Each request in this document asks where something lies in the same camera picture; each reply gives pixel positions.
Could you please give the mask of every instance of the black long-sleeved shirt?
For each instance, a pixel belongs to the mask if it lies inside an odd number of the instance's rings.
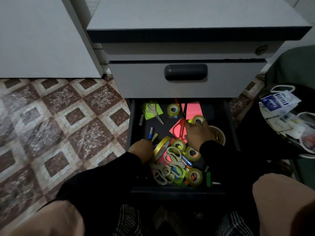
[[[210,171],[220,175],[231,205],[254,235],[259,234],[252,186],[260,176],[271,172],[268,163],[245,157],[215,141],[203,143],[200,154]],[[85,235],[96,235],[100,231],[112,235],[120,206],[131,191],[141,166],[136,155],[126,152],[104,166],[83,171],[67,180],[53,201],[67,200],[76,207],[84,220]]]

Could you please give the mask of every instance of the red-handled scissors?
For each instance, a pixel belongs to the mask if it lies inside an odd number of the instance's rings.
[[[181,140],[185,140],[184,130],[185,130],[185,124],[187,122],[186,121],[186,111],[187,111],[187,104],[184,103],[183,115],[182,115],[181,119],[178,121],[178,123],[173,127],[173,132],[172,132],[173,136],[175,136],[176,138],[181,139]],[[174,130],[178,125],[180,126],[179,136],[176,136]]]

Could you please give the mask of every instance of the person's left hand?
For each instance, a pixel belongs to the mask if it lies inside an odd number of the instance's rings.
[[[140,158],[142,164],[147,163],[153,155],[153,144],[150,140],[141,139],[132,144],[128,152],[135,154]]]

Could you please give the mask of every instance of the drawer handle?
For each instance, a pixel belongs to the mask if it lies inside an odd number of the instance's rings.
[[[169,64],[164,69],[168,81],[203,80],[207,74],[206,64]]]

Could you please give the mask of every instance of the patterned floor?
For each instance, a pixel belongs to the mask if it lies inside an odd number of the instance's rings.
[[[263,87],[230,102],[237,125]],[[125,152],[130,111],[104,79],[0,79],[0,235],[54,198],[74,174]]]

